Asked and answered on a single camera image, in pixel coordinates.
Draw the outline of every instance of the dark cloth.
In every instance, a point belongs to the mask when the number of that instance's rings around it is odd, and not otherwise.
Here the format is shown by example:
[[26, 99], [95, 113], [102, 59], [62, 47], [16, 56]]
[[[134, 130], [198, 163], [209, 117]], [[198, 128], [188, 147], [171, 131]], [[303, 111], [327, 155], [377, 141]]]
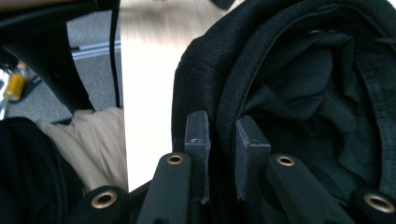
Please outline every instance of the dark cloth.
[[361, 188], [396, 197], [395, 24], [385, 0], [247, 0], [189, 45], [172, 135], [182, 150], [186, 117], [208, 113], [214, 222], [238, 222], [233, 140], [244, 115], [339, 202]]
[[76, 172], [29, 119], [0, 121], [0, 220], [65, 223], [82, 198]]

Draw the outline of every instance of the yellow object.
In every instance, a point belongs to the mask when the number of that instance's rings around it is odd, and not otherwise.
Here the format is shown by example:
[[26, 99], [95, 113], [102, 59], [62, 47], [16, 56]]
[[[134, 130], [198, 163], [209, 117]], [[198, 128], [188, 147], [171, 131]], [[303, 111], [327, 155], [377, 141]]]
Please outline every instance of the yellow object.
[[9, 101], [19, 101], [25, 84], [26, 77], [16, 73], [12, 74], [8, 80], [6, 90], [4, 91], [4, 98]]

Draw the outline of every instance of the floor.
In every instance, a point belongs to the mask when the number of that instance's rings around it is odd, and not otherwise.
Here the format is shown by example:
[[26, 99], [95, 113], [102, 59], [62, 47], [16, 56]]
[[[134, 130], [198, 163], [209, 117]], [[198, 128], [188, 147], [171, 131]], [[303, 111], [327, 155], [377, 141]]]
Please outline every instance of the floor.
[[[111, 12], [98, 12], [70, 21], [67, 24], [71, 47], [108, 43]], [[120, 29], [116, 40], [120, 40]], [[77, 59], [76, 67], [80, 73], [93, 106], [96, 110], [114, 106], [115, 96], [108, 53], [104, 55]], [[116, 53], [116, 63], [120, 84], [122, 104], [122, 81], [120, 51]], [[31, 120], [43, 119], [53, 122], [71, 118], [72, 115], [62, 105], [48, 86], [42, 82], [24, 100], [9, 104], [6, 117], [26, 117]]]

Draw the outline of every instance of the metal ring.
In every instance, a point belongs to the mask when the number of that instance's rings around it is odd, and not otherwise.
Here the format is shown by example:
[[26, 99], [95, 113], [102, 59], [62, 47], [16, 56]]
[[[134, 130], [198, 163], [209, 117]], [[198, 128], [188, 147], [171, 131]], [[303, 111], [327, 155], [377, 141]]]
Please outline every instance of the metal ring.
[[295, 160], [290, 157], [280, 156], [276, 158], [276, 161], [284, 166], [293, 166], [296, 164]]
[[96, 195], [91, 202], [92, 207], [97, 209], [107, 208], [117, 200], [117, 193], [114, 190], [106, 190], [98, 195]]
[[166, 160], [168, 161], [169, 164], [172, 164], [172, 165], [178, 165], [183, 162], [183, 158], [179, 155], [169, 156]]
[[364, 195], [364, 201], [372, 206], [374, 209], [381, 211], [383, 213], [394, 213], [395, 206], [388, 201], [386, 198], [381, 197], [379, 195], [368, 193]]

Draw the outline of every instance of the black chair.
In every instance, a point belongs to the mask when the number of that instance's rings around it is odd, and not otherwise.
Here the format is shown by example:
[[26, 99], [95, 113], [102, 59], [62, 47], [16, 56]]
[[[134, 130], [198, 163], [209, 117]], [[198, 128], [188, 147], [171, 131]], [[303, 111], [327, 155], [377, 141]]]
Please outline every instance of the black chair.
[[109, 10], [114, 2], [117, 1], [54, 1], [44, 7], [10, 11], [0, 8], [0, 46], [36, 71], [71, 113], [93, 109], [71, 55], [66, 22]]

